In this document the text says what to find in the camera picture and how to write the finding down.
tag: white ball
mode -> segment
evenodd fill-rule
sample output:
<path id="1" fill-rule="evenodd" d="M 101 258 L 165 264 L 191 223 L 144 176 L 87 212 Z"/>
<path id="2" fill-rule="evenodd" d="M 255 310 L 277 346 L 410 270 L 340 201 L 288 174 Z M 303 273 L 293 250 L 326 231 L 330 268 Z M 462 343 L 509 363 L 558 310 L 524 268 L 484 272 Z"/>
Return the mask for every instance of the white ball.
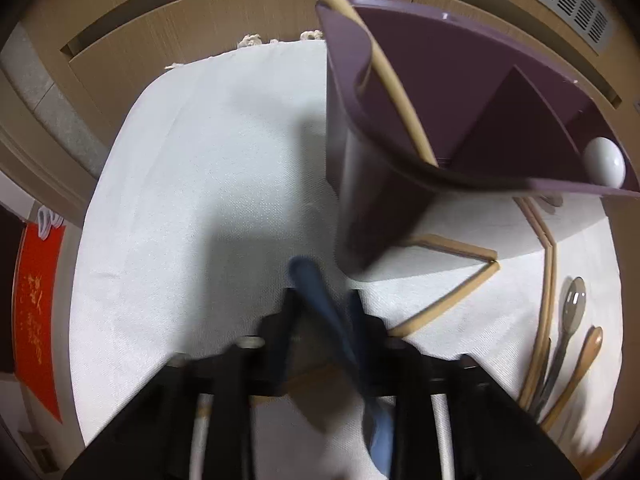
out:
<path id="1" fill-rule="evenodd" d="M 625 157 L 616 143 L 605 137 L 590 140 L 582 152 L 582 163 L 598 186 L 620 188 L 625 181 Z"/>

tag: red banner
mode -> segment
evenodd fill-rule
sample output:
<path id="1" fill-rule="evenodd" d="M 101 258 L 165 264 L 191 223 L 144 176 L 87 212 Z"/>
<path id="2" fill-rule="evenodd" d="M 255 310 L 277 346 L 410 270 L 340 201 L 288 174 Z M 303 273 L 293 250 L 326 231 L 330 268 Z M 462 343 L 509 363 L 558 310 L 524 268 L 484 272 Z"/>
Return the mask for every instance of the red banner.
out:
<path id="1" fill-rule="evenodd" d="M 14 285 L 15 375 L 60 422 L 51 362 L 51 305 L 64 233 L 62 226 L 40 240 L 38 226 L 27 225 Z"/>

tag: gray stone tile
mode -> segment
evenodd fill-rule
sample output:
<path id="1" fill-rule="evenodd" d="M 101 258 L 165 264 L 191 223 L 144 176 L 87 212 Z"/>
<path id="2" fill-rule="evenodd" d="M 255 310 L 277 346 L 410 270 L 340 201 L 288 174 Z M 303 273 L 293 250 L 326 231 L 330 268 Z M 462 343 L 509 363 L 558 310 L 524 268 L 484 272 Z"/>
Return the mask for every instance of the gray stone tile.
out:
<path id="1" fill-rule="evenodd" d="M 18 23 L 0 52 L 0 66 L 22 100 L 33 110 L 53 85 L 24 27 Z"/>
<path id="2" fill-rule="evenodd" d="M 54 84 L 34 110 L 34 115 L 66 152 L 91 173 L 100 176 L 109 151 Z"/>

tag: chopstick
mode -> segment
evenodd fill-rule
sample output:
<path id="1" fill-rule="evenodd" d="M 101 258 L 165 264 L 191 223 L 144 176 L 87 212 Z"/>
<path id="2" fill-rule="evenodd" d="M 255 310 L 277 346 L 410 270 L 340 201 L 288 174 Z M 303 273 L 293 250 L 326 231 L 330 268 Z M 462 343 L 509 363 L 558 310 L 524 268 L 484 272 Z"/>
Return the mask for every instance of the chopstick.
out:
<path id="1" fill-rule="evenodd" d="M 538 317 L 538 331 L 533 345 L 533 352 L 529 362 L 529 370 L 520 391 L 518 403 L 523 410 L 528 410 L 538 384 L 540 374 L 543 373 L 543 359 L 546 343 L 551 329 L 552 303 L 556 293 L 557 254 L 556 241 L 551 231 L 543 221 L 540 213 L 529 198 L 514 198 L 529 225 L 536 233 L 538 240 L 545 250 L 545 267 L 542 282 L 542 300 L 540 302 L 540 316 Z"/>
<path id="2" fill-rule="evenodd" d="M 418 235 L 402 243 L 402 247 L 420 246 L 441 253 L 455 254 L 464 258 L 474 258 L 483 262 L 494 262 L 498 253 L 492 249 L 485 249 L 472 244 L 465 244 L 451 238 L 439 235 Z"/>
<path id="3" fill-rule="evenodd" d="M 454 288 L 449 294 L 445 294 L 442 298 L 434 301 L 406 321 L 393 327 L 389 330 L 389 335 L 392 337 L 407 337 L 417 330 L 420 330 L 423 326 L 442 316 L 442 314 L 452 306 L 464 300 L 498 270 L 500 270 L 500 264 L 498 262 L 491 262 L 485 265 L 473 276 L 460 283 L 460 285 Z"/>
<path id="4" fill-rule="evenodd" d="M 409 100 L 409 96 L 402 86 L 402 82 L 396 74 L 396 71 L 391 66 L 384 51 L 373 37 L 373 34 L 367 28 L 364 21 L 357 13 L 357 11 L 351 7 L 348 0 L 326 0 L 333 10 L 340 12 L 343 16 L 346 16 L 350 20 L 353 20 L 360 25 L 371 40 L 371 64 L 373 69 L 378 74 L 382 84 L 384 85 L 386 92 L 389 94 L 391 101 L 393 102 L 404 127 L 409 133 L 411 140 L 414 143 L 415 149 L 418 152 L 420 158 L 432 166 L 438 166 L 436 157 L 433 154 L 427 134 L 424 132 L 422 123 L 415 111 L 414 105 Z"/>

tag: white tablecloth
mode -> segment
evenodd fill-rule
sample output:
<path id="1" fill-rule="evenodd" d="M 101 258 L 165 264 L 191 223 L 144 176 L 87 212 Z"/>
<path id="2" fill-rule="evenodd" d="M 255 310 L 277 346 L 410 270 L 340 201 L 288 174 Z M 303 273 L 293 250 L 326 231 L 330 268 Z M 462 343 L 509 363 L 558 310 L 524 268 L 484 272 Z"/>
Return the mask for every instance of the white tablecloth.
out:
<path id="1" fill-rule="evenodd" d="M 204 356 L 253 333 L 279 307 L 290 256 L 316 256 L 335 290 L 363 288 L 366 308 L 389 325 L 477 270 L 345 283 L 332 259 L 337 201 L 324 179 L 325 63 L 322 41 L 244 48 L 165 73 L 131 109 L 86 215 L 74 281 L 70 365 L 86 442 L 173 352 Z M 536 332 L 542 250 L 500 264 L 410 339 L 437 356 L 475 355 L 515 396 Z M 606 219 L 559 244 L 558 297 L 578 275 L 588 306 L 551 401 L 588 327 L 603 327 L 604 344 L 566 410 L 563 449 L 597 444 L 620 372 L 620 280 Z M 377 476 L 361 403 L 348 391 L 338 380 L 261 405 L 258 478 Z"/>

